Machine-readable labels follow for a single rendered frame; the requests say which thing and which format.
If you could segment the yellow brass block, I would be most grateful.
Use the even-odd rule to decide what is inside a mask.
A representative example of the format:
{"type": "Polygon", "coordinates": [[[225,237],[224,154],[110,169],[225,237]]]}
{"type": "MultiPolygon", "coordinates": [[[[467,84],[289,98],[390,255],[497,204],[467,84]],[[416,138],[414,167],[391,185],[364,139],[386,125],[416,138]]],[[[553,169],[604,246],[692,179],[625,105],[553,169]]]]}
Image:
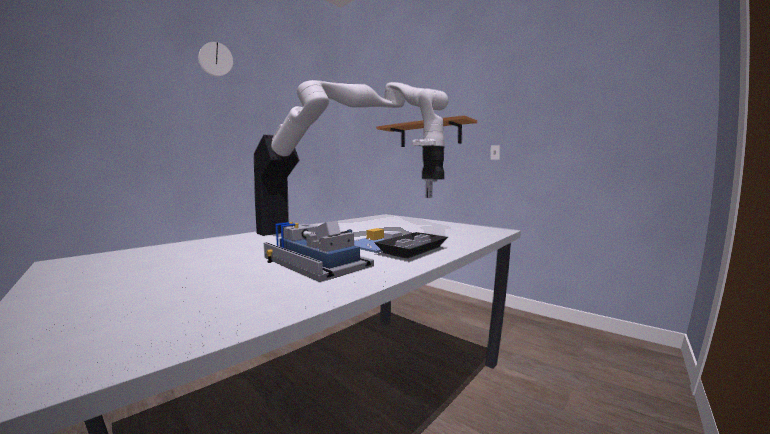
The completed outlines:
{"type": "Polygon", "coordinates": [[[384,229],[375,228],[375,229],[367,230],[367,239],[369,238],[371,240],[378,240],[378,239],[384,238],[384,229]]]}

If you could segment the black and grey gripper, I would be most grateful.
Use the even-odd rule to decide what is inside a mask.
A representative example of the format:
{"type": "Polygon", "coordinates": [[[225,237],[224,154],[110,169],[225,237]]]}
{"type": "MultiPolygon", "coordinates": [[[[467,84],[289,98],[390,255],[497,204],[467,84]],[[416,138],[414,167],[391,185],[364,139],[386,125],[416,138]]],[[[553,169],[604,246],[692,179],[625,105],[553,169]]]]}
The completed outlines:
{"type": "Polygon", "coordinates": [[[443,132],[424,132],[423,140],[413,140],[412,146],[423,148],[422,179],[426,181],[425,198],[432,198],[433,181],[444,179],[444,135],[443,132]],[[434,146],[436,145],[436,146],[434,146]]]}

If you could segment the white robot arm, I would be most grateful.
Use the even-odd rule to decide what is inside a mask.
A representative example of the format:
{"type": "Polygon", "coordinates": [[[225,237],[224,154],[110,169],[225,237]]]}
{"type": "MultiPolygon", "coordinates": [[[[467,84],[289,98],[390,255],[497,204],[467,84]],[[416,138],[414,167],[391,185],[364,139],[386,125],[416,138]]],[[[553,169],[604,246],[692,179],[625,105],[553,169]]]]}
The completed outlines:
{"type": "Polygon", "coordinates": [[[423,90],[397,82],[386,84],[384,98],[364,84],[340,84],[316,80],[299,85],[297,94],[303,107],[292,108],[272,138],[272,149],[280,156],[289,156],[292,153],[310,125],[325,111],[329,99],[353,108],[398,108],[404,106],[406,100],[409,104],[420,107],[424,132],[443,132],[443,118],[436,115],[434,110],[443,110],[448,105],[448,96],[442,91],[423,90]]]}

